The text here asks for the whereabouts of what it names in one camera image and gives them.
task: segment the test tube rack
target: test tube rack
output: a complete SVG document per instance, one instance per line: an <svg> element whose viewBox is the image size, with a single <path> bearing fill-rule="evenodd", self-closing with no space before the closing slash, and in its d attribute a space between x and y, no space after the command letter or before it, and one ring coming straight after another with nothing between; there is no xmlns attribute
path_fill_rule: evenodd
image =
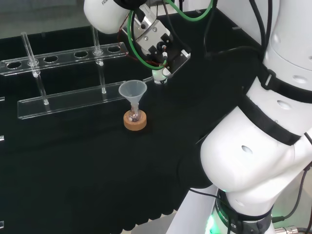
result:
<svg viewBox="0 0 312 234"><path fill-rule="evenodd" d="M0 62L0 75L12 76L31 72L40 92L40 97L18 101L18 118L27 119L56 112L73 110L85 106L123 99L117 82L105 84L104 60L126 56L128 50L123 42L100 45L98 31L91 26L94 46L74 50L34 55L28 36L21 34L27 57L3 60ZM41 80L40 71L56 67L95 61L100 85L69 92L47 95Z"/></svg>

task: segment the connector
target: connector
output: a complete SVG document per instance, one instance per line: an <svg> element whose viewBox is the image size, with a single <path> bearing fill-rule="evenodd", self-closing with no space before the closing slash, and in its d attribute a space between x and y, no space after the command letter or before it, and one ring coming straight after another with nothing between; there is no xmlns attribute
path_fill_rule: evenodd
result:
<svg viewBox="0 0 312 234"><path fill-rule="evenodd" d="M286 228L276 228L276 234L298 234L298 229L295 226L289 226Z"/></svg>

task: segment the black tablecloth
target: black tablecloth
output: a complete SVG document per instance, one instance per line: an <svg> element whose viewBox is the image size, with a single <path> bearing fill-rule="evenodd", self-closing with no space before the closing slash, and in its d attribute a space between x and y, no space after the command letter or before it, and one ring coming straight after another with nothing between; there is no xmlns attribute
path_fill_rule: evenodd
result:
<svg viewBox="0 0 312 234"><path fill-rule="evenodd" d="M5 136L0 221L5 228L0 232L118 234L178 209L187 187L210 185L196 142L237 105L242 86L255 77L257 58L246 51L204 60L206 20L171 18L192 48L192 58L166 85L148 83L140 102L148 124L139 133L123 126L130 108L126 100L19 120L17 101L39 96L36 83L31 74L0 78L0 97L5 96L0 102L0 135ZM218 13L208 49L255 45L233 26ZM92 46L89 27L30 35L29 40L35 54ZM100 34L101 44L116 41L116 35ZM21 38L0 40L0 60L25 55ZM126 57L107 60L104 73L107 83L151 75ZM43 70L41 77L47 94L99 85L94 62Z"/></svg>

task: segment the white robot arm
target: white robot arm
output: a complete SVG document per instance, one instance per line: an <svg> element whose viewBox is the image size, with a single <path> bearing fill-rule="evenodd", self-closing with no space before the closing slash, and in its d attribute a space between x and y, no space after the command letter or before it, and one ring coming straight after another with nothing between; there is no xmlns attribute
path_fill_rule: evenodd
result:
<svg viewBox="0 0 312 234"><path fill-rule="evenodd" d="M263 61L273 72L266 80L255 79L245 97L248 103L229 113L202 144L205 173L225 192L228 204L250 218L247 223L270 215L280 193L312 161L312 146L304 136L312 136L310 9L311 0L280 1ZM213 215L220 233L227 233L219 211ZM233 222L231 231L238 233ZM274 233L273 225L267 225L265 234Z"/></svg>

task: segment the glass test tube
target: glass test tube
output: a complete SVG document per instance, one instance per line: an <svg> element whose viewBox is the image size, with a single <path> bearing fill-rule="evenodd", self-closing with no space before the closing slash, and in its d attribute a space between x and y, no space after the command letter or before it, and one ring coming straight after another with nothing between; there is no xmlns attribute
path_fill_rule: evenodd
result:
<svg viewBox="0 0 312 234"><path fill-rule="evenodd" d="M43 99L43 103L44 103L44 105L48 105L49 101L47 99L47 94L45 93L45 89L43 87L43 83L42 83L41 76L40 76L40 70L36 69L38 67L37 66L37 61L36 61L36 59L34 57L33 50L31 49L27 33L22 32L21 33L21 37L23 39L23 43L24 43L24 46L25 46L25 49L26 49L26 53L27 53L28 58L29 58L28 64L29 64L29 66L31 66L31 68L33 70L32 71L33 72L33 76L36 79L37 86L39 88L41 97Z"/></svg>
<svg viewBox="0 0 312 234"><path fill-rule="evenodd" d="M99 46L98 31L93 26L91 26L91 29L92 29L94 48L95 48L93 51L93 54L95 56L100 56L103 54L103 51L100 49L100 46ZM100 82L101 87L102 87L102 93L105 94L106 93L106 87L105 87L105 79L104 79L104 72L103 72L104 62L102 59L96 59L96 63L97 63L99 82Z"/></svg>

